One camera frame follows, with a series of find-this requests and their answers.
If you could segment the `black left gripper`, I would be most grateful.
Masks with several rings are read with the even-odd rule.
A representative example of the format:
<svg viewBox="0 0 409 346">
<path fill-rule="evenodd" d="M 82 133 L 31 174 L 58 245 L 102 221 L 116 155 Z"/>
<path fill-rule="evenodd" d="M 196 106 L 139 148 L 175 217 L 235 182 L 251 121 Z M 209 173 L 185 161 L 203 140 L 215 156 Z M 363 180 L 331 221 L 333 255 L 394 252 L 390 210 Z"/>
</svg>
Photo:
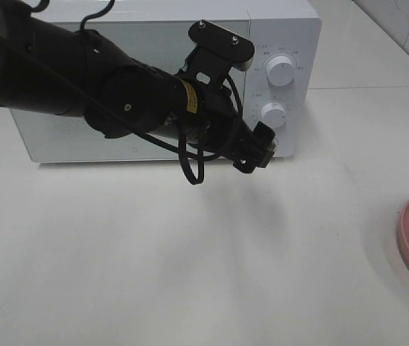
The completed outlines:
<svg viewBox="0 0 409 346">
<path fill-rule="evenodd" d="M 208 153 L 207 159 L 224 157 L 241 173 L 251 174 L 257 168 L 259 150 L 276 133 L 262 122 L 251 130 L 242 120 L 241 102 L 232 100 L 238 93 L 221 85 L 232 68 L 249 69 L 255 46 L 247 38 L 206 20 L 192 24 L 188 36 L 195 47 L 177 77 L 195 80 L 198 74 L 204 74 L 209 87 L 197 81 L 181 81 L 182 98 L 172 103 L 175 108 L 160 126 L 160 136 L 183 136 L 186 146 L 201 148 Z"/>
</svg>

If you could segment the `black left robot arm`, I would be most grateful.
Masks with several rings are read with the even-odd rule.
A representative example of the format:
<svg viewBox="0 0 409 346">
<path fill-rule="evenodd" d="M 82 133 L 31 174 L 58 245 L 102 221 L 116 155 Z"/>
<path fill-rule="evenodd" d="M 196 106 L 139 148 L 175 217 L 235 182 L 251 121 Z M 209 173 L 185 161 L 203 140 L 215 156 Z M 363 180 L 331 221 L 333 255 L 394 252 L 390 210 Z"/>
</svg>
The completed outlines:
<svg viewBox="0 0 409 346">
<path fill-rule="evenodd" d="M 82 117 L 107 139 L 135 135 L 175 153 L 193 184 L 203 181 L 207 161 L 224 157 L 249 174 L 273 158 L 274 131 L 248 127 L 229 74 L 250 67 L 250 40 L 199 20 L 188 30 L 194 49 L 169 74 L 87 27 L 110 5 L 73 32 L 38 19 L 47 7 L 0 1 L 0 107 Z"/>
</svg>

